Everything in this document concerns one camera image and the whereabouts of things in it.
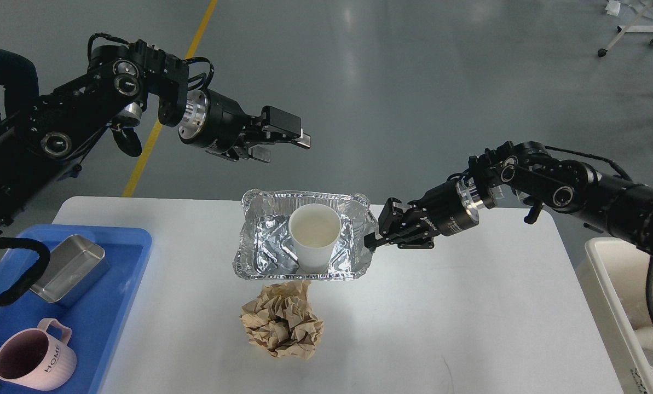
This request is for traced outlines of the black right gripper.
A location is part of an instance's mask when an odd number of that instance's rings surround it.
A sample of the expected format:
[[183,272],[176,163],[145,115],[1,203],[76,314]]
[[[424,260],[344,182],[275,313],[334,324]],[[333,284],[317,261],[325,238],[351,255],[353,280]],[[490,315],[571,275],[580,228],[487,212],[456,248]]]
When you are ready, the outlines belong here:
[[479,213],[470,190],[468,200],[460,200],[452,189],[458,179],[449,180],[427,190],[418,205],[403,204],[399,199],[386,200],[377,220],[377,229],[364,238],[364,245],[374,251],[384,245],[403,250],[429,250],[436,235],[450,236],[479,224]]

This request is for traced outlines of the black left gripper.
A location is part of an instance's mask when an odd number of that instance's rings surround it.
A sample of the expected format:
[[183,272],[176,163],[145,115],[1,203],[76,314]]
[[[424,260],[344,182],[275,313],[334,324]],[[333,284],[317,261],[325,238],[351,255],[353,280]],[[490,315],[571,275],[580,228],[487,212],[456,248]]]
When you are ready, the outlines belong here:
[[178,136],[183,144],[231,162],[270,163],[271,152],[261,144],[311,149],[311,135],[304,132],[298,115],[274,106],[264,106],[259,117],[248,115],[236,100],[208,88],[189,93]]

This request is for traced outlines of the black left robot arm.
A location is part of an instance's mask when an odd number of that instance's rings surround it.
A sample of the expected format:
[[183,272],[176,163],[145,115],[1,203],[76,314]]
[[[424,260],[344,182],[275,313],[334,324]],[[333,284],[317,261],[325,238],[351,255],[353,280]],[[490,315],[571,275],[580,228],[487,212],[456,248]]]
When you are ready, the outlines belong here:
[[214,66],[191,76],[205,57],[181,59],[139,39],[127,42],[108,33],[88,40],[88,71],[41,95],[0,122],[0,249],[36,252],[36,261],[0,293],[0,306],[22,297],[43,277],[49,250],[38,240],[4,237],[3,227],[51,183],[78,177],[80,162],[111,130],[118,148],[138,157],[135,132],[148,107],[159,99],[158,120],[178,127],[183,144],[222,159],[270,162],[268,145],[311,147],[301,118],[272,106],[248,115],[236,100],[209,89]]

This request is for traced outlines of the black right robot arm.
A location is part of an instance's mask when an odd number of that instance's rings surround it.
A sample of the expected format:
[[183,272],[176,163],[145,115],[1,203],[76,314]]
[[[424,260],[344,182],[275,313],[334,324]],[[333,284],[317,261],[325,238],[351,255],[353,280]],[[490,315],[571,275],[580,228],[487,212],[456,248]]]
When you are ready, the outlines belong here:
[[524,218],[534,224],[544,207],[579,218],[584,227],[634,245],[650,259],[646,274],[646,307],[653,325],[653,188],[633,182],[613,160],[608,175],[582,160],[559,160],[551,146],[508,141],[482,155],[469,157],[468,167],[404,204],[386,200],[377,228],[364,237],[371,252],[382,245],[429,249],[434,237],[450,236],[479,223],[480,209],[497,205],[494,189],[509,186],[522,204]]

